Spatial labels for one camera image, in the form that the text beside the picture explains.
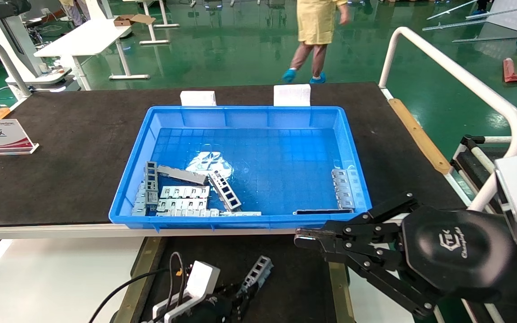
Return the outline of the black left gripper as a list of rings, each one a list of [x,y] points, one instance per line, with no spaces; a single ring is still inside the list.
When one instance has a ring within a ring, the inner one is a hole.
[[[224,284],[217,294],[205,297],[191,310],[192,323],[241,323],[250,303],[260,290],[250,286],[242,291],[243,283]]]

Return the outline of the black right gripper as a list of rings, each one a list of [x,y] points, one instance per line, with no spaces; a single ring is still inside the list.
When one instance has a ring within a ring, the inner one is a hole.
[[[327,262],[345,264],[415,317],[432,315],[434,301],[369,256],[336,250],[336,245],[393,243],[402,233],[408,268],[435,290],[474,302],[503,298],[501,283],[517,253],[505,220],[479,211],[420,205],[412,193],[400,193],[355,218],[328,220],[318,229],[297,228],[294,244],[321,251]],[[390,221],[400,214],[408,214],[401,226]]]

